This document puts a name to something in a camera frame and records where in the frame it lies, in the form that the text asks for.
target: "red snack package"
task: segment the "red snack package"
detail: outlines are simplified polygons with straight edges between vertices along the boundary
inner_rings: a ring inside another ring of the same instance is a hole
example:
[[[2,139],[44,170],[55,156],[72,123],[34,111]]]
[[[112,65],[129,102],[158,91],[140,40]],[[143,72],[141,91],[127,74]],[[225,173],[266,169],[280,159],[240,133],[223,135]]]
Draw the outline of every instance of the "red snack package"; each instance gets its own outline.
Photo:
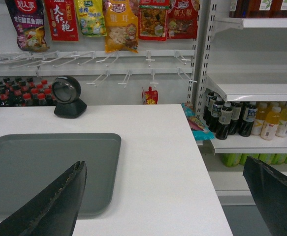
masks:
[[[149,91],[144,91],[143,89],[142,104],[154,105],[158,103],[158,99],[159,95],[157,90],[152,90],[152,87],[149,87]]]
[[[139,38],[166,40],[169,0],[140,0]]]
[[[51,38],[54,41],[79,41],[73,0],[45,0]]]
[[[23,51],[45,52],[44,7],[42,0],[5,0]]]
[[[168,39],[197,38],[199,0],[172,0],[168,13]]]

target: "white shelf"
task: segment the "white shelf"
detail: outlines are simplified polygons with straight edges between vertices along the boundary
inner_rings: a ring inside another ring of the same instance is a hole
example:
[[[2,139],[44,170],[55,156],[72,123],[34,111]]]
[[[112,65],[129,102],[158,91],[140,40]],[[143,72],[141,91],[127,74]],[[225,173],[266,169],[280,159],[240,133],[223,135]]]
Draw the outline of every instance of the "white shelf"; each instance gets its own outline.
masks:
[[[239,134],[228,135],[226,140],[211,140],[215,153],[287,153],[287,136],[275,136],[267,141],[260,136],[242,137]]]
[[[226,167],[221,161],[221,155],[201,154],[222,205],[255,204],[243,177],[244,166]],[[271,166],[287,176],[287,164]]]
[[[210,73],[206,87],[227,101],[287,101],[287,73]]]
[[[214,19],[214,32],[227,29],[245,28],[287,28],[287,18],[229,18],[216,17]]]

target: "orange juice bottle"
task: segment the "orange juice bottle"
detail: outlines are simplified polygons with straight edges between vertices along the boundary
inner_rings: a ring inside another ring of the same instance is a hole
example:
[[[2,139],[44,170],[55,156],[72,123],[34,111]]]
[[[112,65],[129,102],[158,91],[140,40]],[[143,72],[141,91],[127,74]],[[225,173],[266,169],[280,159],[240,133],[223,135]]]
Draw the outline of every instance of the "orange juice bottle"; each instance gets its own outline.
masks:
[[[257,114],[256,114],[256,118],[254,121],[251,134],[259,135],[261,133],[261,129],[262,129],[263,123],[267,115],[267,106],[268,106],[267,103],[259,102],[258,110],[257,110]]]
[[[280,107],[273,107],[267,114],[260,136],[265,140],[272,140],[277,132],[280,121]]]
[[[283,138],[287,136],[287,105],[281,112],[281,118],[276,132],[276,136]]]

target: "black bottle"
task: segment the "black bottle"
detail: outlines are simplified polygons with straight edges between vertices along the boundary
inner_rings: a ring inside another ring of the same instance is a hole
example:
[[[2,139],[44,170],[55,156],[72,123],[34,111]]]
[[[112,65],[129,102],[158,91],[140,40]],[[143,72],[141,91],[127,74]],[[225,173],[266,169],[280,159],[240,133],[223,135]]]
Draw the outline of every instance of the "black bottle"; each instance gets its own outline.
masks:
[[[207,117],[207,119],[206,119],[206,125],[208,125],[208,126],[209,126],[209,124],[210,124],[212,106],[213,106],[213,104],[216,102],[218,96],[219,96],[219,95],[215,92],[215,93],[213,93],[213,97],[210,98],[209,106],[208,106],[209,115],[208,115],[208,117]]]
[[[219,121],[220,111],[221,111],[221,108],[223,107],[223,104],[224,104],[223,99],[220,96],[218,96],[217,100],[212,106],[212,111],[211,111],[211,116],[210,116],[209,130],[211,132],[215,133],[217,130],[217,124]]]
[[[241,115],[242,105],[239,102],[231,102],[231,109],[233,112],[231,117],[231,123],[228,130],[229,135],[233,135],[236,133],[238,122]]]
[[[232,108],[230,102],[225,102],[221,109],[221,115],[217,124],[216,138],[220,140],[227,139],[228,130],[231,123]]]
[[[210,103],[210,99],[213,97],[214,92],[212,90],[210,90],[206,96],[206,101],[204,104],[204,111],[203,111],[203,119],[207,120],[208,117],[210,116],[210,112],[209,112],[209,103]]]
[[[239,127],[238,130],[239,135],[243,137],[250,136],[256,118],[256,113],[257,113],[256,102],[250,102],[245,108],[241,126]]]

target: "beverage bottle row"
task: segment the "beverage bottle row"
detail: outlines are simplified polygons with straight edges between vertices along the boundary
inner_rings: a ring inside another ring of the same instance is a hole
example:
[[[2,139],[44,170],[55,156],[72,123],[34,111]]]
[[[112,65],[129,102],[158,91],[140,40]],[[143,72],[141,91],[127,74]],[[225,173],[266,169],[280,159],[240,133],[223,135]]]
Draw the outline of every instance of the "beverage bottle row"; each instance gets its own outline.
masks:
[[[231,0],[229,17],[287,18],[287,0]]]
[[[4,78],[0,80],[0,107],[54,106],[50,86],[47,80],[35,84],[32,77]]]

